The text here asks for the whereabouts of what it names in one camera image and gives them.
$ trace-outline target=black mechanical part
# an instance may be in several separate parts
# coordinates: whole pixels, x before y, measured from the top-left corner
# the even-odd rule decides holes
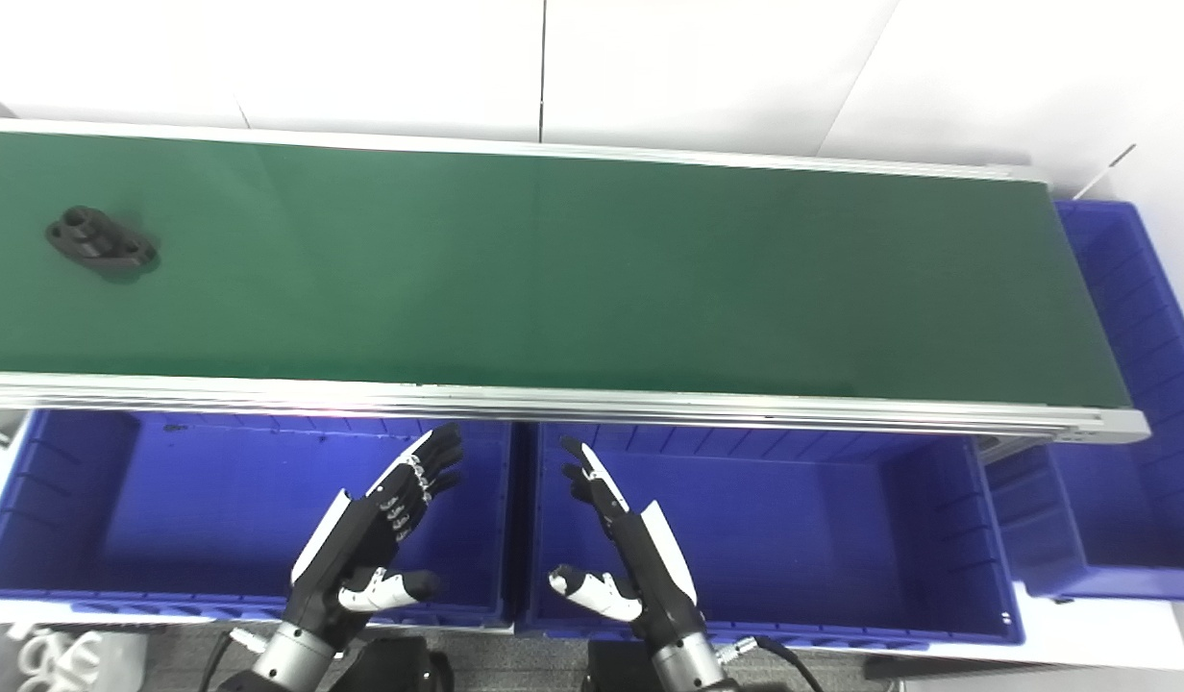
[[[413,455],[429,479],[431,499],[439,481],[443,487],[455,486],[459,476],[448,468],[464,456],[459,425],[452,422],[438,425]],[[391,565],[399,551],[398,540],[425,515],[426,493],[416,474],[412,464],[399,464],[365,498],[353,500],[345,508],[323,546],[294,584],[289,603],[284,606],[285,622],[318,636],[337,652],[349,647],[349,641],[369,622],[372,613],[349,613],[341,608],[340,590],[362,590],[377,568]],[[425,595],[429,588],[432,595],[436,584],[431,579],[412,579],[417,594]]]
[[[665,692],[642,641],[588,641],[583,692]],[[720,679],[701,692],[740,692],[736,680]]]
[[[644,613],[630,623],[631,632],[648,645],[649,656],[659,649],[678,643],[693,634],[706,634],[707,622],[702,613],[682,591],[668,572],[665,559],[659,555],[644,523],[644,517],[626,512],[604,481],[588,481],[583,470],[591,472],[592,464],[584,455],[584,443],[574,437],[564,437],[562,447],[579,467],[567,466],[562,473],[571,479],[571,495],[587,502],[600,514],[605,534],[618,547],[618,555],[626,568],[630,585],[639,597]]]
[[[66,258],[96,271],[124,273],[153,262],[156,248],[104,211],[72,206],[46,228],[46,239]]]
[[[422,636],[377,639],[328,692],[451,692],[451,665]]]
[[[239,671],[231,679],[224,680],[218,690],[219,692],[289,692],[272,680],[259,678],[249,669]]]
[[[391,476],[398,474],[411,476],[412,468],[395,468]],[[284,622],[318,636],[337,652],[345,649],[372,616],[372,613],[349,613],[340,606],[340,589],[353,577],[362,583],[352,583],[350,587],[363,588],[373,571],[349,569],[349,565],[391,564],[398,551],[395,530],[382,517],[378,500],[353,500],[294,584],[289,603],[284,606]]]

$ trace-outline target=robotic hand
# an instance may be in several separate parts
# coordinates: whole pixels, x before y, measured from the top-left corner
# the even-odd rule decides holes
[[[564,437],[562,447],[579,460],[562,468],[571,479],[571,495],[596,508],[626,565],[629,582],[561,565],[548,575],[548,585],[601,616],[630,623],[644,640],[665,692],[736,691],[738,684],[723,673],[707,641],[690,570],[665,513],[656,502],[631,512],[591,447],[573,437]]]
[[[363,496],[341,491],[294,563],[283,622],[252,669],[223,692],[314,692],[333,658],[349,647],[373,613],[430,598],[430,571],[390,570],[439,492],[459,481],[446,472],[463,459],[456,424],[429,430],[401,451]]]

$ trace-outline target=white wall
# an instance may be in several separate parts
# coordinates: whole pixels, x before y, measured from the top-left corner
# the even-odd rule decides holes
[[[1089,193],[1134,201],[1184,312],[1184,97]]]
[[[0,2],[0,102],[533,140],[545,5]],[[1184,90],[1184,0],[548,0],[547,25],[570,143],[1032,162],[1070,193]]]

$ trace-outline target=robot finger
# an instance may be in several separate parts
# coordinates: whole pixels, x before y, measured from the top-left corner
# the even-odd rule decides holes
[[[437,496],[439,492],[450,491],[452,487],[457,486],[463,478],[463,474],[457,470],[439,475],[433,482],[430,483],[431,498]]]

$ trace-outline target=metal connector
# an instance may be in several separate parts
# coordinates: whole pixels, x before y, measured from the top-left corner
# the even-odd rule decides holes
[[[725,647],[716,648],[716,660],[720,661],[720,665],[725,665],[728,661],[736,660],[745,653],[752,652],[752,649],[758,649],[758,641],[753,636],[739,639],[738,641],[733,641],[733,643],[725,645]]]

